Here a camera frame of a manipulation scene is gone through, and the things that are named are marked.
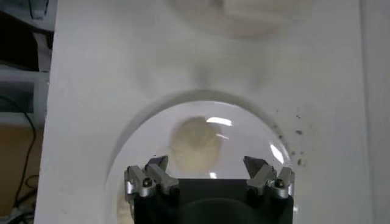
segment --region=black cable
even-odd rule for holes
[[[13,202],[13,206],[15,207],[16,204],[17,204],[18,198],[19,198],[20,190],[22,189],[22,186],[23,186],[24,178],[26,177],[27,164],[29,163],[30,152],[31,152],[32,147],[33,147],[33,145],[35,143],[35,140],[37,138],[37,132],[35,131],[35,126],[32,123],[32,121],[31,121],[29,115],[27,114],[27,112],[24,111],[22,108],[20,108],[18,106],[18,104],[14,100],[12,100],[12,99],[10,99],[8,97],[5,97],[5,96],[0,96],[0,99],[6,101],[11,106],[15,107],[17,110],[19,110],[20,113],[23,113],[24,116],[26,117],[27,121],[30,123],[31,129],[32,129],[32,141],[31,141],[29,149],[27,151],[26,160],[24,161],[22,177],[21,177],[21,180],[20,180],[20,184],[18,186],[18,190],[17,190],[16,195],[15,195],[15,200]]]
[[[48,13],[48,6],[49,6],[49,0],[46,0],[45,6],[44,6],[44,13],[43,13],[43,16],[46,16],[46,14]],[[31,17],[31,19],[37,19],[37,18],[34,18],[34,14],[32,13],[32,4],[31,4],[31,0],[29,0],[29,11],[30,11],[30,17]]]
[[[31,175],[29,176],[25,181],[24,181],[24,185],[26,185],[28,188],[30,189],[34,189],[34,188],[37,188],[38,186],[33,186],[30,184],[30,180],[31,179],[34,179],[34,178],[38,178],[39,176],[38,175]]]

